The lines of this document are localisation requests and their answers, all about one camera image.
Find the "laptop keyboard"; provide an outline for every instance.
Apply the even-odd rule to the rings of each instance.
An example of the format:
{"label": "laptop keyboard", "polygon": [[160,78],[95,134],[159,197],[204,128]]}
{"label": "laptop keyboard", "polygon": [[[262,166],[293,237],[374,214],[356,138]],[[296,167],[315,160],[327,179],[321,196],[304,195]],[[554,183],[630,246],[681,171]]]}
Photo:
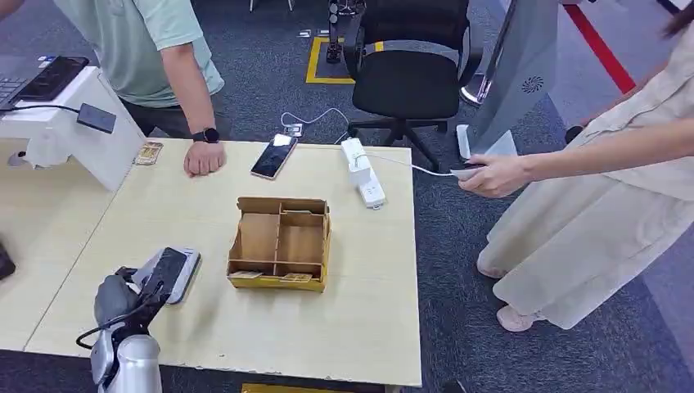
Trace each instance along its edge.
{"label": "laptop keyboard", "polygon": [[0,102],[13,95],[26,82],[24,78],[8,78],[0,75]]}

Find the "white cable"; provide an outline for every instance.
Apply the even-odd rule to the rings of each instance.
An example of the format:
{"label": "white cable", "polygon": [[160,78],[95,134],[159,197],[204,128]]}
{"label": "white cable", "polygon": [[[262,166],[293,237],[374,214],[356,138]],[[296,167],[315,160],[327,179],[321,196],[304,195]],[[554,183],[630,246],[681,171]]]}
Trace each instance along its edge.
{"label": "white cable", "polygon": [[335,111],[335,112],[341,114],[342,117],[345,119],[345,122],[346,122],[347,124],[349,124],[349,119],[347,119],[347,116],[345,116],[345,114],[342,113],[342,112],[341,112],[339,109],[337,109],[337,108],[330,108],[330,109],[328,109],[327,111],[323,112],[322,115],[320,115],[319,117],[317,117],[317,118],[315,118],[315,119],[313,119],[313,120],[311,120],[311,121],[306,121],[306,120],[300,119],[300,118],[298,118],[298,117],[292,115],[292,114],[289,113],[289,112],[284,112],[284,113],[282,113],[282,115],[280,116],[280,123],[282,123],[283,126],[288,127],[289,125],[284,123],[284,116],[291,116],[291,117],[297,119],[298,121],[300,121],[301,123],[304,123],[304,124],[313,124],[313,123],[319,121],[323,116],[327,115],[330,111]]}
{"label": "white cable", "polygon": [[347,131],[344,131],[344,132],[342,133],[342,135],[340,135],[340,137],[337,138],[337,140],[333,143],[333,145],[336,145],[336,144],[340,143],[340,141],[342,140],[342,138],[344,138],[344,137],[346,137],[346,136],[347,136]]}
{"label": "white cable", "polygon": [[[283,127],[288,127],[289,125],[284,123],[284,116],[291,116],[291,117],[297,119],[298,121],[300,121],[300,122],[303,123],[303,124],[313,124],[313,123],[319,121],[323,116],[327,115],[330,111],[335,111],[335,112],[339,113],[340,115],[342,115],[342,118],[345,119],[345,122],[347,123],[347,125],[349,125],[349,119],[347,119],[347,116],[345,116],[345,114],[342,113],[342,111],[340,111],[340,110],[337,109],[337,108],[330,108],[330,109],[328,109],[327,111],[323,112],[322,115],[320,115],[319,117],[317,117],[317,118],[315,118],[315,119],[313,119],[313,120],[311,120],[311,121],[306,121],[306,120],[304,120],[304,119],[300,119],[299,117],[294,116],[294,115],[291,114],[290,112],[284,112],[284,113],[282,113],[282,115],[280,116],[280,123],[282,123],[282,126],[283,126]],[[332,143],[332,144],[333,144],[333,145],[336,145],[336,144],[340,143],[340,141],[342,140],[342,138],[344,138],[344,137],[346,137],[346,136],[347,136],[347,131],[345,131],[344,133],[342,133],[342,135],[340,135],[340,137],[337,138],[337,140],[336,140],[334,143]]]}
{"label": "white cable", "polygon": [[366,156],[366,157],[380,158],[381,160],[386,160],[386,161],[394,162],[395,164],[400,164],[400,165],[409,166],[409,167],[411,167],[411,168],[413,168],[413,169],[420,170],[420,171],[424,172],[425,174],[430,174],[430,175],[432,175],[432,176],[439,176],[439,177],[442,177],[442,178],[443,178],[443,177],[448,177],[448,176],[455,176],[455,174],[437,174],[436,172],[431,172],[430,170],[424,169],[424,168],[422,168],[421,166],[411,165],[411,164],[408,164],[408,163],[406,163],[406,162],[402,162],[402,161],[398,161],[398,160],[392,160],[392,159],[390,159],[390,158],[385,158],[385,157],[381,157],[381,156],[376,156],[376,155],[373,155],[373,154],[360,154],[360,155],[354,157],[354,165],[357,165],[357,166],[358,166],[358,164],[357,164],[357,159],[358,159],[359,157],[364,157],[364,156]]}

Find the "black watch strap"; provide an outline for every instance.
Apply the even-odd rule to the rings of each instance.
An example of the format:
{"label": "black watch strap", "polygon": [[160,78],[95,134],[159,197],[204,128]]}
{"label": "black watch strap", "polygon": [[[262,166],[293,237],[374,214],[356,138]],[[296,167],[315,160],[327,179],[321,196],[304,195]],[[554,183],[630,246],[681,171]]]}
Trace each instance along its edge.
{"label": "black watch strap", "polygon": [[193,141],[217,143],[219,142],[219,132],[216,129],[205,129],[201,133],[194,133]]}

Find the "person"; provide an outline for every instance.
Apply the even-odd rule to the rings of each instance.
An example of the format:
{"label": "person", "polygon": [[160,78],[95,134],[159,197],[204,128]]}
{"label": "person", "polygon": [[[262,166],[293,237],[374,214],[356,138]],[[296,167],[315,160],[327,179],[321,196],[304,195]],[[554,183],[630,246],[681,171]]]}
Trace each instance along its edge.
{"label": "person", "polygon": [[[183,162],[191,176],[225,164],[222,144],[212,143],[217,128],[229,131],[212,103],[220,108],[224,81],[190,0],[54,1],[92,45],[111,87],[146,136],[158,127],[173,138],[193,138]],[[0,20],[23,2],[0,0]]]}
{"label": "person", "polygon": [[476,267],[500,280],[512,332],[570,329],[639,275],[694,223],[694,2],[659,73],[590,121],[562,151],[475,156],[460,182],[484,197],[521,193],[489,232]]}

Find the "yellow floor tape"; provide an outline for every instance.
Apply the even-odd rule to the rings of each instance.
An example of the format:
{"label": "yellow floor tape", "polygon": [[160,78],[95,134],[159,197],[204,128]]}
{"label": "yellow floor tape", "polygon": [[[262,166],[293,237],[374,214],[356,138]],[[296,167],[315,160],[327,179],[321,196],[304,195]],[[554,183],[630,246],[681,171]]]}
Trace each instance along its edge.
{"label": "yellow floor tape", "polygon": [[[311,55],[309,56],[309,68],[306,70],[306,83],[307,84],[354,84],[354,79],[351,78],[325,78],[317,77],[316,72],[318,70],[318,58],[320,57],[321,45],[324,43],[329,43],[330,39],[328,37],[313,37],[313,45],[311,46]],[[378,42],[374,44],[376,52],[383,51],[383,43]]]}
{"label": "yellow floor tape", "polygon": [[349,393],[344,391],[324,391],[321,389],[309,389],[306,387],[287,387],[277,385],[260,385],[244,383],[241,393]]}

